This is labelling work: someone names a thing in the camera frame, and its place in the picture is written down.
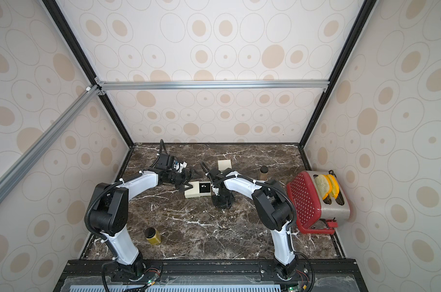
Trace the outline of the cream drawer jewelry box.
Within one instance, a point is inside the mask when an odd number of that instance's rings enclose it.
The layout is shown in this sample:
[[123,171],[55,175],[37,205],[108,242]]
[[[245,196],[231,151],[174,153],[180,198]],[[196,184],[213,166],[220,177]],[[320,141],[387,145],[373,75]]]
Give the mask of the cream drawer jewelry box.
[[185,198],[210,197],[212,193],[211,182],[193,181],[189,185],[191,189],[184,192]]

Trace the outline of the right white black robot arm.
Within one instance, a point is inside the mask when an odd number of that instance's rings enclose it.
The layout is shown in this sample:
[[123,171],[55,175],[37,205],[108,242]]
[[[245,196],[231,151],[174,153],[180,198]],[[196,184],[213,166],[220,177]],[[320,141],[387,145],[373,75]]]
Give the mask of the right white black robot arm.
[[204,162],[201,168],[212,184],[216,208],[230,209],[235,202],[234,192],[253,200],[259,219],[272,235],[275,271],[282,280],[292,278],[298,264],[291,237],[297,211],[281,184],[276,180],[254,180],[232,169],[209,169]]

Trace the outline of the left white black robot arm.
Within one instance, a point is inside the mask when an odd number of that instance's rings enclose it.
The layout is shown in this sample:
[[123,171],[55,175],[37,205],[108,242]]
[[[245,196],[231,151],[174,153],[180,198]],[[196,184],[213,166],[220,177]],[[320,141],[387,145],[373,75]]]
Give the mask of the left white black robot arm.
[[128,181],[104,182],[95,186],[84,224],[90,233],[100,238],[113,254],[113,259],[123,272],[141,276],[146,269],[139,249],[133,244],[127,230],[129,201],[144,191],[161,184],[171,184],[179,192],[192,188],[191,180],[201,174],[169,154],[160,141],[156,160]]

